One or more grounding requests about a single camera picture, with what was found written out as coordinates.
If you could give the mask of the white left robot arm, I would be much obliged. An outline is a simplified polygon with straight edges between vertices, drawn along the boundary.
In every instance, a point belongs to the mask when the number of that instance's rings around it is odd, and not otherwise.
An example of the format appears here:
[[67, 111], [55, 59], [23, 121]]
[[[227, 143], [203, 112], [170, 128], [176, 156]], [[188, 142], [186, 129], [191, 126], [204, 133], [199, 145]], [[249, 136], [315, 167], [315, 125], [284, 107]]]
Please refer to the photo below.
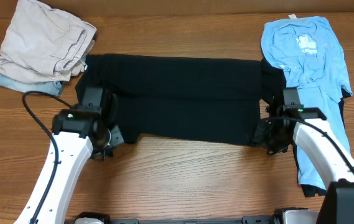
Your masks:
[[67, 105], [48, 129], [27, 104], [26, 111], [50, 139], [49, 151], [32, 194], [17, 223], [66, 223], [66, 213], [77, 180], [90, 159], [105, 159], [124, 139], [114, 124], [118, 97], [110, 90], [88, 87], [81, 102]]

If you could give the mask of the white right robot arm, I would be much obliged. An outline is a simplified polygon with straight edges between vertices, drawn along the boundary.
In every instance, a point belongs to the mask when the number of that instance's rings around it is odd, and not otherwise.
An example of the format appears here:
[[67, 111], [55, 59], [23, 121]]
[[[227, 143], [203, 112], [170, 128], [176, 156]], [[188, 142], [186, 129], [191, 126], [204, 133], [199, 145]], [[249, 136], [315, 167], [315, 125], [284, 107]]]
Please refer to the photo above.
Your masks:
[[296, 88], [285, 88], [267, 107], [251, 140], [267, 154], [284, 151], [291, 144], [301, 148], [327, 189], [318, 212], [307, 208], [280, 208], [270, 223], [354, 223], [354, 159], [335, 137], [319, 108], [300, 103]]

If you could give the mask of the black t-shirt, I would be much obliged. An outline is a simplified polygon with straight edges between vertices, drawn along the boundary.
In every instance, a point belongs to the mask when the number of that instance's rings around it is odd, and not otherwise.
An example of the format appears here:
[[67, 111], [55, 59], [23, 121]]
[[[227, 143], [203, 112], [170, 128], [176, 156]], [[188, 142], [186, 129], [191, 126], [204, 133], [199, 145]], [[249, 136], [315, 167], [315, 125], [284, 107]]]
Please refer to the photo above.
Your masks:
[[247, 146], [270, 103], [286, 86], [265, 60], [89, 55], [75, 90], [89, 86], [117, 97], [113, 122], [128, 144], [141, 134]]

